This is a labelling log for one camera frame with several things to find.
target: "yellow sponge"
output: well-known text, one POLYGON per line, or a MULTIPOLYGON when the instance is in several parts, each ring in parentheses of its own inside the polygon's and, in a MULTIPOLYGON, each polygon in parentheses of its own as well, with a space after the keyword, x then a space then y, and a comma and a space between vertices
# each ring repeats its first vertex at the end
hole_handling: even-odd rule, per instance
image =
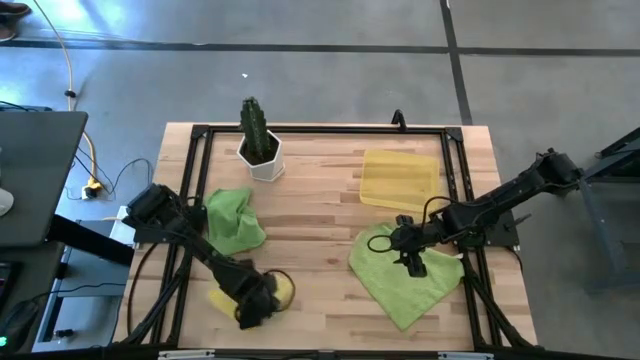
MULTIPOLYGON (((295 286, 291 279, 286 275, 279 272, 272 272, 273 277, 276 279, 276 292, 274 296, 280 302, 279 311, 286 310, 293 297, 295 296, 295 286)), ((238 303, 225 294, 220 289, 209 291, 209 301, 216 309, 222 311, 228 317, 235 319, 235 311, 238 303)))

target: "yellow cable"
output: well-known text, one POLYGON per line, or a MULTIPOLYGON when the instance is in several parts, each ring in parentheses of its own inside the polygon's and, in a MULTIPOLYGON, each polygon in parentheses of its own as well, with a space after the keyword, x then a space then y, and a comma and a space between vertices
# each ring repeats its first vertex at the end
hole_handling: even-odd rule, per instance
POLYGON ((93 142, 91 141, 91 138, 89 137, 89 135, 87 135, 86 131, 82 132, 82 137, 84 137, 84 139, 87 141, 87 144, 89 145, 89 156, 91 158, 91 176, 89 176, 89 182, 87 183, 87 185, 89 186, 100 186, 100 182, 98 182, 98 180, 95 177, 96 174, 96 153, 95 150, 93 148, 93 142))
MULTIPOLYGON (((53 23, 51 22, 51 20, 49 20, 49 17, 44 12, 40 4, 38 3, 38 0, 33 0, 33 2, 36 4, 38 9, 42 13, 42 16, 44 17, 44 19, 47 20, 47 23, 49 23, 51 30, 56 35, 56 38, 60 43, 60 47, 62 48, 62 52, 64 53, 64 59, 67 62, 67 70, 69 73, 69 91, 73 92, 73 68, 71 67, 71 59, 69 58, 69 52, 67 51, 67 48, 64 46, 64 41, 62 41, 62 38, 60 37, 60 34, 58 34, 58 31, 56 30, 55 26, 53 26, 53 23)), ((71 96, 67 96, 67 108, 69 111, 73 111, 73 106, 71 106, 71 96)), ((82 132, 82 137, 84 137, 87 144, 89 145, 89 156, 91 158, 91 174, 89 176, 89 181, 87 182, 87 185, 97 190, 97 189, 100 189, 102 185, 96 179, 96 167, 97 167, 96 152, 93 148, 93 142, 91 141, 91 138, 89 137, 86 131, 82 132)))

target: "shoe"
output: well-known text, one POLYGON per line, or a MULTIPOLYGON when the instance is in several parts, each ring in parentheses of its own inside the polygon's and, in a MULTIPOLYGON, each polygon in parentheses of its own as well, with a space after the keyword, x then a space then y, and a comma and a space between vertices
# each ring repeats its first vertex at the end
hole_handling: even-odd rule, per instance
POLYGON ((0 42, 9 41, 16 36, 16 32, 6 25, 0 24, 0 42))
POLYGON ((22 16, 28 14, 30 11, 31 8, 27 4, 0 1, 0 14, 22 16))

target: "concrete floor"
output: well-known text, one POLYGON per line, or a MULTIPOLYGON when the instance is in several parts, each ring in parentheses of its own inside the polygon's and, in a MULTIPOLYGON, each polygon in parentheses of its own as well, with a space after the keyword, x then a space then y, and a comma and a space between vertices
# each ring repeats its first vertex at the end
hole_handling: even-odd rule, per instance
MULTIPOLYGON (((446 46, 437 0, 42 0, 73 39, 188 43, 446 46)), ((640 48, 633 0, 450 0, 460 46, 640 48)), ((21 38, 52 38, 40 14, 21 38)), ((0 48, 0 99, 66 108, 58 49, 0 48)), ((72 50, 78 110, 98 161, 112 177, 129 160, 157 159, 168 121, 238 121, 257 96, 268 119, 460 124, 449 55, 72 50)), ((580 165, 638 126, 639 57, 462 56, 473 123, 488 125, 503 179, 550 146, 580 165)), ((67 186, 79 196, 87 175, 67 186)), ((146 185, 124 173, 113 201, 62 198, 69 218, 113 216, 146 185)), ((637 358, 640 292, 588 295, 604 260, 579 194, 540 196, 516 209, 527 293, 540 344, 554 350, 637 358)))

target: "black floor line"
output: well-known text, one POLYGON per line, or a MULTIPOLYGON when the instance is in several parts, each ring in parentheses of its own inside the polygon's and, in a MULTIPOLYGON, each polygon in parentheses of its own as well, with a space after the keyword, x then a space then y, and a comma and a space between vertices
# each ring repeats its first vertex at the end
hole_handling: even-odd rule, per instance
MULTIPOLYGON (((289 45, 289 44, 191 44, 137 42, 119 40, 66 40, 68 49, 77 50, 148 50, 148 51, 257 51, 257 52, 336 52, 448 54, 448 46, 411 45, 289 45)), ((0 47, 59 49, 55 40, 13 40, 0 47)), ((640 49, 569 49, 569 48, 496 48, 456 46, 459 55, 490 56, 576 56, 576 57, 640 57, 640 49)))
MULTIPOLYGON (((391 53, 446 54, 446 46, 392 45, 288 45, 288 44, 190 44, 152 43, 114 40, 66 40, 67 49, 75 50, 142 50, 142 51, 254 51, 254 52, 320 52, 320 53, 391 53)), ((0 46, 15 48, 59 49, 57 41, 14 40, 0 46)))
POLYGON ((460 55, 639 57, 640 49, 562 49, 458 47, 460 55))
POLYGON ((447 44, 449 45, 449 59, 451 60, 451 72, 453 73, 453 85, 455 86, 456 97, 458 98, 460 120, 462 125, 473 125, 469 99, 467 98, 467 89, 464 86, 460 55, 458 53, 458 42, 456 40, 455 30, 453 29, 453 19, 451 18, 451 9, 449 9, 448 1, 440 0, 440 8, 442 9, 442 20, 447 36, 447 44))

